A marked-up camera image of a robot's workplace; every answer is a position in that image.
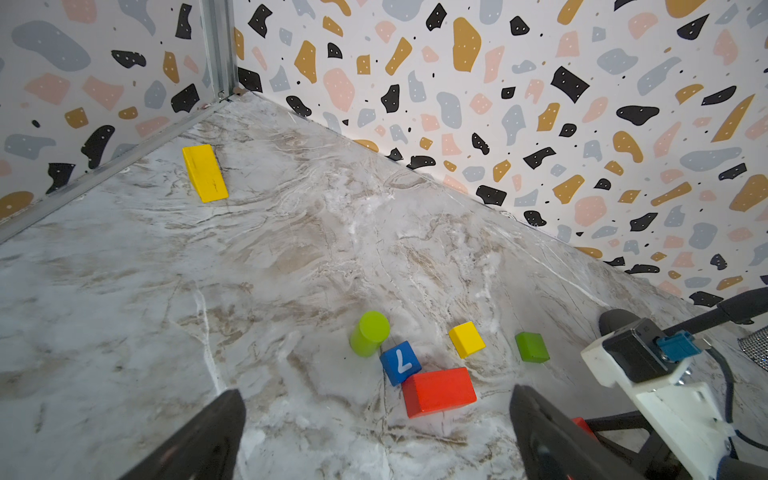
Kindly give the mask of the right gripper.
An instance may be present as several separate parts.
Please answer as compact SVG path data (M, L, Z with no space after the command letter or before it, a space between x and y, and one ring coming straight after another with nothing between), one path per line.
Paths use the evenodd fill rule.
M735 458L732 438L767 451L731 423L722 419L662 419L652 422L639 412L627 412L586 421L598 441L641 474L661 474L662 454L672 454L690 479L766 479L767 468ZM600 435L606 431L645 430L649 437L638 452Z

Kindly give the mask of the red rectangular block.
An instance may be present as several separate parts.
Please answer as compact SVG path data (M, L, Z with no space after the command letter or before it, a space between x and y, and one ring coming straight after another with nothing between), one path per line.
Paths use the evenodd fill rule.
M402 392L409 418L453 410L477 401L465 367L414 374L402 383Z
M585 431L589 436L591 436L592 438L596 438L595 433L590 428L588 422L584 418L582 417L572 418L572 422L576 424L579 428L581 428L583 431Z

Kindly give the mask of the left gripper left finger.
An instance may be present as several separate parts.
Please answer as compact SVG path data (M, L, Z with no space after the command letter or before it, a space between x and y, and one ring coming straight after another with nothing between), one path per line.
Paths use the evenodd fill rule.
M240 391L226 390L122 478L231 479L245 420Z

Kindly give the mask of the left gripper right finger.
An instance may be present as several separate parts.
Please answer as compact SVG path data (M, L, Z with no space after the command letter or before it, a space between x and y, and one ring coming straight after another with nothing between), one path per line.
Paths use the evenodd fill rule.
M534 388L512 391L510 417L529 479L640 479Z

